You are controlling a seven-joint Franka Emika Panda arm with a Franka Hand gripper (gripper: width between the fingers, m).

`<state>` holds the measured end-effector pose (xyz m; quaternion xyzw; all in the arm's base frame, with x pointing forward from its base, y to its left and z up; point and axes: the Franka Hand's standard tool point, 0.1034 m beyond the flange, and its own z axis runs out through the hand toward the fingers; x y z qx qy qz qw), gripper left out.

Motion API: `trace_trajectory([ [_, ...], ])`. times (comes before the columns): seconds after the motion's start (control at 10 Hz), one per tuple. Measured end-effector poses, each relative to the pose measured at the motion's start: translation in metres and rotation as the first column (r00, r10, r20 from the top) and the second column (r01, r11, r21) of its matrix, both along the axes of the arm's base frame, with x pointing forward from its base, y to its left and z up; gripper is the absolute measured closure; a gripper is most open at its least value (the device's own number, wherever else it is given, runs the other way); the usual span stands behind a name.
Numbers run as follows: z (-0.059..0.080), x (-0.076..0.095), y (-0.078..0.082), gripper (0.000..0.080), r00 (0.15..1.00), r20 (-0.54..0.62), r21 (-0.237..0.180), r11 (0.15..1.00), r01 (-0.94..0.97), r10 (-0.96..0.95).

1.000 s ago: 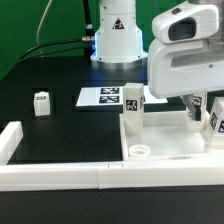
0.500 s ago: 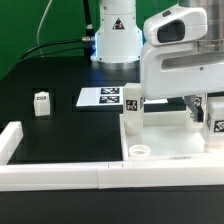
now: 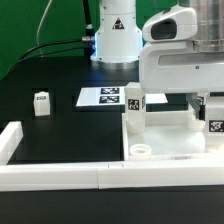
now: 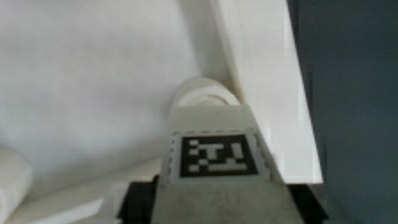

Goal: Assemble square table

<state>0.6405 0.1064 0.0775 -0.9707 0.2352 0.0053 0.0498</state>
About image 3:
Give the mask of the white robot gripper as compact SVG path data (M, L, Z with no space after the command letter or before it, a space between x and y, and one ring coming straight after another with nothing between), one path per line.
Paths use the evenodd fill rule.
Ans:
M224 52L197 53L190 41L147 43L140 55L139 81L146 93L187 93L199 118L198 92L224 92Z

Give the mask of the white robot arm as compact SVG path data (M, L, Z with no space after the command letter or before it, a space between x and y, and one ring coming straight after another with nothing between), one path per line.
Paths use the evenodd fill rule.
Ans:
M139 64L147 93L184 93L207 120L224 118L224 0L178 0L136 25L136 0L100 0L93 63ZM205 105L197 102L205 95Z

